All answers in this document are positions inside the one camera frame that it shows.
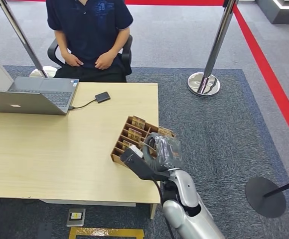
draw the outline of wooden desk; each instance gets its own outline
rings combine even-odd
[[[111,99],[65,117],[0,113],[0,198],[147,203],[153,217],[160,203],[155,185],[113,162],[110,154],[128,116],[158,125],[157,84],[79,83],[73,105],[104,91]]]

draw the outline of office chair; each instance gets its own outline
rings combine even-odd
[[[132,72],[130,66],[132,63],[132,43],[132,36],[129,35],[127,42],[126,42],[126,44],[123,46],[123,53],[118,54],[118,57],[123,62],[126,76]],[[52,43],[52,45],[48,48],[47,54],[48,55],[49,59],[54,61],[55,63],[58,64],[60,66],[64,66],[64,63],[57,58],[56,56],[56,50],[58,47],[58,44],[57,43],[57,40],[55,39],[53,43]]]

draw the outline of hand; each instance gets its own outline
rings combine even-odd
[[[70,66],[81,66],[83,65],[79,59],[76,56],[67,52],[65,54],[61,54],[61,56]]]
[[[104,53],[99,56],[97,61],[95,61],[95,67],[99,70],[107,69],[111,66],[111,64],[113,64],[113,61],[117,56],[117,54],[117,53],[114,50],[109,50],[106,53]]]

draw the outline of carpet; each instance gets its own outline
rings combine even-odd
[[[5,68],[13,78],[33,70]],[[196,71],[200,69],[134,68],[128,81],[158,83],[160,125],[181,140],[184,170],[227,239],[289,239],[289,190],[287,212],[278,219],[256,214],[245,198],[244,186],[251,177],[278,184],[288,178],[243,71],[215,69],[221,90],[205,99],[187,89],[186,80]],[[66,220],[72,205],[25,203],[0,199],[0,239],[36,238],[41,222],[52,223],[53,239],[68,238]],[[144,229],[146,239],[170,238],[160,207],[154,220],[148,205],[86,208],[85,227]]]

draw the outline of laptop keyboard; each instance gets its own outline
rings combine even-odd
[[[41,93],[58,107],[66,107],[70,102],[71,92],[9,90],[12,92]]]

